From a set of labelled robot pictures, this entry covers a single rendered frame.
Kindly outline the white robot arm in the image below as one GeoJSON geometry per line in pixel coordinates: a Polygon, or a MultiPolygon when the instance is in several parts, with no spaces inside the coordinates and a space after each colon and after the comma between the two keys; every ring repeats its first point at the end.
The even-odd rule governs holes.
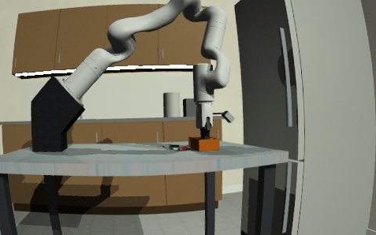
{"type": "Polygon", "coordinates": [[[58,82],[81,105],[82,96],[114,63],[129,58],[136,49],[134,34],[153,32],[172,23],[180,13],[191,22],[207,21],[201,46],[204,58],[216,60],[216,68],[207,63],[193,68],[194,102],[214,102],[214,89],[226,87],[230,63],[221,52],[227,22],[226,13],[217,6],[201,8],[201,0],[170,0],[162,8],[141,17],[130,17],[113,22],[107,29],[112,46],[93,50],[69,77],[58,82]]]}

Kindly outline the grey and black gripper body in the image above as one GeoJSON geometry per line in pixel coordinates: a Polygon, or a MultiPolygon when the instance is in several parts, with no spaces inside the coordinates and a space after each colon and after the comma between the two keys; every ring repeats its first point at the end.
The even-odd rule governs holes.
{"type": "Polygon", "coordinates": [[[195,103],[196,104],[196,123],[197,129],[206,128],[207,117],[209,117],[210,127],[213,127],[212,106],[214,103],[195,103]]]}

